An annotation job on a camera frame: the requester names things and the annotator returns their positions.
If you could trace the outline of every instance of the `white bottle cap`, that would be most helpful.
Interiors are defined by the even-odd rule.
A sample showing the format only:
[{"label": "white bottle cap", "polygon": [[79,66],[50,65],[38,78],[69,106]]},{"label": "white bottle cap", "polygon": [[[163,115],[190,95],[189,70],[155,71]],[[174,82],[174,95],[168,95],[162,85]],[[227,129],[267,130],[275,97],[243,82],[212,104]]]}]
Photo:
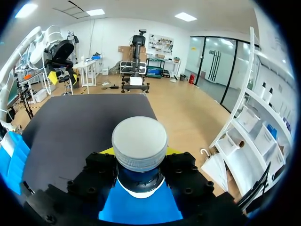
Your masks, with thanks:
[{"label": "white bottle cap", "polygon": [[118,162],[135,172],[156,168],[166,155],[167,144],[165,128],[149,117],[125,119],[112,134],[112,145]]}]

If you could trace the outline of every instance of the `white box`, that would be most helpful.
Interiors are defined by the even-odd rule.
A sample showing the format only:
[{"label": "white box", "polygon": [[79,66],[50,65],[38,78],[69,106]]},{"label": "white box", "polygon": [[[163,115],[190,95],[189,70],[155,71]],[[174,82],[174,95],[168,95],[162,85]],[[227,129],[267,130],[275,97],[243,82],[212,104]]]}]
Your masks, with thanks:
[{"label": "white box", "polygon": [[50,85],[50,90],[51,90],[51,92],[53,92],[55,89],[56,89],[55,84],[51,84],[51,85]]},{"label": "white box", "polygon": [[240,125],[249,133],[260,118],[247,106],[244,105],[242,112],[237,117]]},{"label": "white box", "polygon": [[228,133],[225,134],[225,137],[223,139],[220,139],[218,141],[218,144],[226,155],[231,154],[239,148],[239,146],[235,144]]},{"label": "white box", "polygon": [[103,75],[108,75],[109,74],[109,69],[103,69],[102,74]]},{"label": "white box", "polygon": [[269,168],[271,175],[274,175],[285,164],[284,157],[278,144],[275,146],[271,157],[268,158],[267,165],[269,162],[271,162],[271,166]]},{"label": "white box", "polygon": [[41,89],[37,92],[33,97],[36,99],[38,103],[42,102],[47,97],[47,92],[45,89]]},{"label": "white box", "polygon": [[141,86],[142,83],[143,83],[143,79],[141,77],[130,77],[131,86]]},{"label": "white box", "polygon": [[254,140],[254,144],[258,148],[259,152],[264,155],[273,145],[276,144],[276,140],[266,126],[262,125],[262,128]]}]

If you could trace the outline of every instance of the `black table surface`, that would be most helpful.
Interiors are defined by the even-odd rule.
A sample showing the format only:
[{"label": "black table surface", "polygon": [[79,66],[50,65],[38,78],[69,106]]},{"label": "black table surface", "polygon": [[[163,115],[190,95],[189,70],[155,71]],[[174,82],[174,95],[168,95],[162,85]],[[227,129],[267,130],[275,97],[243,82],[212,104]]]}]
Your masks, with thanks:
[{"label": "black table surface", "polygon": [[146,96],[98,94],[50,98],[22,137],[31,149],[23,180],[33,190],[53,184],[63,191],[86,165],[92,152],[112,147],[118,123],[133,116],[156,118]]}]

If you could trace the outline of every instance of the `ceiling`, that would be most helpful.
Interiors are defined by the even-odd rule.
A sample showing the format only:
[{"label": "ceiling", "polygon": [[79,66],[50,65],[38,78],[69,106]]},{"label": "ceiling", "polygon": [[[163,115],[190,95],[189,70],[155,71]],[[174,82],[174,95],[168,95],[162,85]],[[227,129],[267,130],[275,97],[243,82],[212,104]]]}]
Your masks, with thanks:
[{"label": "ceiling", "polygon": [[[72,0],[83,11],[102,8],[105,11],[103,16],[88,16],[68,0],[32,0],[31,2],[38,5],[37,10],[26,18],[15,19],[13,16],[7,26],[6,35],[0,39],[2,53],[0,66],[3,59],[9,57],[33,27],[41,26],[45,30],[53,24],[63,27],[91,19],[116,17],[145,19],[170,24],[187,32],[207,30],[249,34],[249,27],[253,26],[255,33],[258,34],[255,12],[249,0]],[[185,22],[176,18],[175,15],[181,12],[188,13],[197,20]]]}]

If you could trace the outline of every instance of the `blue box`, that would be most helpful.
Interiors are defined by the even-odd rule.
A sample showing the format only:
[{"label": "blue box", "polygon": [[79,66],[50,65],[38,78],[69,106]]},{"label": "blue box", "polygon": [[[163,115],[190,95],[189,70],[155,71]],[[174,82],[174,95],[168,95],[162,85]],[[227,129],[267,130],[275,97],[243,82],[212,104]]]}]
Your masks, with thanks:
[{"label": "blue box", "polygon": [[160,75],[161,71],[158,69],[147,69],[147,74]]},{"label": "blue box", "polygon": [[100,58],[101,58],[100,55],[99,56],[91,56],[92,60],[99,60]]},{"label": "blue box", "polygon": [[3,177],[8,188],[17,194],[21,194],[20,183],[22,182],[23,171],[30,152],[29,147],[23,141],[22,136],[14,132],[9,132],[14,143],[16,144],[13,156],[0,148],[0,174]]}]

